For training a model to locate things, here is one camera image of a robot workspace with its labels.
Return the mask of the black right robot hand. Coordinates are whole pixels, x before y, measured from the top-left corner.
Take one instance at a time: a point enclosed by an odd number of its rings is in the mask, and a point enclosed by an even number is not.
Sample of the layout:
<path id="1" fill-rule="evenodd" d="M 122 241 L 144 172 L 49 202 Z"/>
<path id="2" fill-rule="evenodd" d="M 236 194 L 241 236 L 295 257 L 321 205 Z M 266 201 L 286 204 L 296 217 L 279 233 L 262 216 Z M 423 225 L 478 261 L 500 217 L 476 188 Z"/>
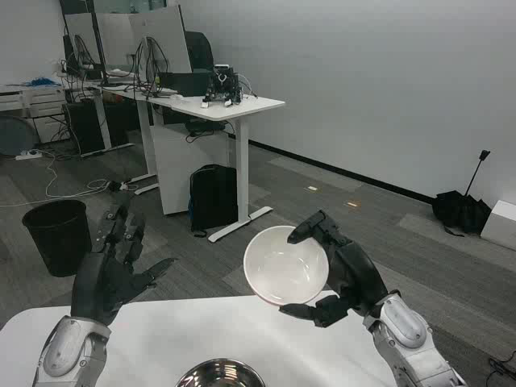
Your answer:
<path id="1" fill-rule="evenodd" d="M 299 224 L 288 236 L 287 243 L 299 244 L 314 239 L 327 256 L 327 285 L 335 292 L 314 306 L 286 304 L 282 314 L 309 320 L 316 327 L 329 327 L 347 316 L 350 309 L 366 315 L 388 295 L 385 283 L 364 249 L 343 235 L 337 223 L 320 210 Z"/>

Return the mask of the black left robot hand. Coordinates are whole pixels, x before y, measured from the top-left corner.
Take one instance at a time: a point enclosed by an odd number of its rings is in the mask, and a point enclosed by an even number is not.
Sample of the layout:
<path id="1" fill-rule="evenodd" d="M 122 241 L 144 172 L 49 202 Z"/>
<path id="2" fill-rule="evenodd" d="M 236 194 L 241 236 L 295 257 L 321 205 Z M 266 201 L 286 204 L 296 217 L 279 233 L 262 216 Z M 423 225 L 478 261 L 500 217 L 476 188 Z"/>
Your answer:
<path id="1" fill-rule="evenodd" d="M 117 193 L 100 218 L 90 252 L 81 260 L 73 283 L 71 315 L 110 325 L 122 306 L 156 286 L 173 265 L 166 258 L 136 273 L 143 251 L 145 217 L 130 211 L 133 195 Z"/>

